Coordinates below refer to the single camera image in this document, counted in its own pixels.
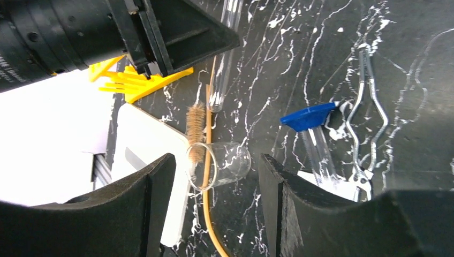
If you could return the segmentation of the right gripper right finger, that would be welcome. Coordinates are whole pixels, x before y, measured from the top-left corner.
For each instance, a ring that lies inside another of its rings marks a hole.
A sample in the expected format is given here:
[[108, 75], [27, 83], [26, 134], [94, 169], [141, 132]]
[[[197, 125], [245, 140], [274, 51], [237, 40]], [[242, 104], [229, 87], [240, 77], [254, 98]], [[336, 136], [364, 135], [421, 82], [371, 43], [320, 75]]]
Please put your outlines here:
[[391, 190], [357, 203], [259, 161], [271, 256], [453, 256], [453, 192]]

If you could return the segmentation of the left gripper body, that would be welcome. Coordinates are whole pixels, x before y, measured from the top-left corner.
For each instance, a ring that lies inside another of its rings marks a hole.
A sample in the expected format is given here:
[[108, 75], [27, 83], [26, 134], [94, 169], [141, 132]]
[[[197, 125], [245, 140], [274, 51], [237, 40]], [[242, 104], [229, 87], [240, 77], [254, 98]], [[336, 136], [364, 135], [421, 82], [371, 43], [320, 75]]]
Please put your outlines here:
[[128, 59], [139, 74], [174, 73], [151, 1], [110, 0], [111, 11]]

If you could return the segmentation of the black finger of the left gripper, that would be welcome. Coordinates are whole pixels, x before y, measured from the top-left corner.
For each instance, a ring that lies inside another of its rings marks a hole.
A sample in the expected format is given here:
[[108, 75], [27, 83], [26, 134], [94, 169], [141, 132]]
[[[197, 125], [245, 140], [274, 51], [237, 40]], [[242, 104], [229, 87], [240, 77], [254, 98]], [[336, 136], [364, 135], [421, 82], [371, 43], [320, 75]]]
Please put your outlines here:
[[191, 1], [151, 1], [153, 32], [162, 60], [160, 72], [171, 75], [240, 46], [238, 34]]

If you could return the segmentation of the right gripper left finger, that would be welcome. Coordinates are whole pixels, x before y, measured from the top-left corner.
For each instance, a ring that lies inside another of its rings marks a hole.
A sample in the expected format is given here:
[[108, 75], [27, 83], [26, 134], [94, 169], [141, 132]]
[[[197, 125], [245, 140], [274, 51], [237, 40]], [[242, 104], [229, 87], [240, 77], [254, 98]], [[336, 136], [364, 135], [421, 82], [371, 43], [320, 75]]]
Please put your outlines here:
[[174, 256], [161, 243], [175, 157], [66, 203], [1, 203], [1, 256]]

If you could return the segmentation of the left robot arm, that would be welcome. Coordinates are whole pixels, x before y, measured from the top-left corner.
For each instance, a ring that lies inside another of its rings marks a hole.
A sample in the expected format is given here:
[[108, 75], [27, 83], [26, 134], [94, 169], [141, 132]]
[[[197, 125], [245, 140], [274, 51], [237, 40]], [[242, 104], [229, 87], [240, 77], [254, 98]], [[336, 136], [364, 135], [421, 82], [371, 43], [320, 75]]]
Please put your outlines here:
[[1, 92], [121, 55], [168, 76], [239, 45], [191, 1], [1, 1]]

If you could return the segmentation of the glass test tube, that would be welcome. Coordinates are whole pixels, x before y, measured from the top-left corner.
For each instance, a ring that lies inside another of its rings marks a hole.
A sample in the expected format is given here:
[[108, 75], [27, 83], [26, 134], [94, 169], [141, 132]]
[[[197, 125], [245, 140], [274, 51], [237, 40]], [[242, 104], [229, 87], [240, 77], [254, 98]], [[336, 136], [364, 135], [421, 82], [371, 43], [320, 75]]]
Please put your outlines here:
[[[243, 5], [243, 0], [224, 1], [221, 22], [235, 32], [238, 31]], [[233, 50], [224, 52], [214, 58], [209, 92], [207, 93], [207, 108], [211, 112], [217, 113], [223, 109], [229, 86], [232, 58]]]

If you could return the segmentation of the yellow test tube rack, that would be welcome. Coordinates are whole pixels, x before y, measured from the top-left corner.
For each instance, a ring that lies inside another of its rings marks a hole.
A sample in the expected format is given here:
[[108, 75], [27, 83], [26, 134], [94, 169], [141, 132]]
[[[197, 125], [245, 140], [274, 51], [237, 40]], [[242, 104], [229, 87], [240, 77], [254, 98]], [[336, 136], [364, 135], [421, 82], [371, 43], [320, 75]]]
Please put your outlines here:
[[130, 65], [125, 66], [123, 72], [109, 70], [123, 58], [124, 55], [90, 65], [88, 68], [88, 80], [95, 82], [100, 77], [110, 78], [109, 82], [105, 82], [103, 86], [99, 87], [99, 91], [123, 94], [125, 101], [129, 104], [194, 72], [194, 68], [190, 67], [167, 77], [157, 74], [150, 76], [148, 79], [145, 75], [138, 74], [135, 68]]

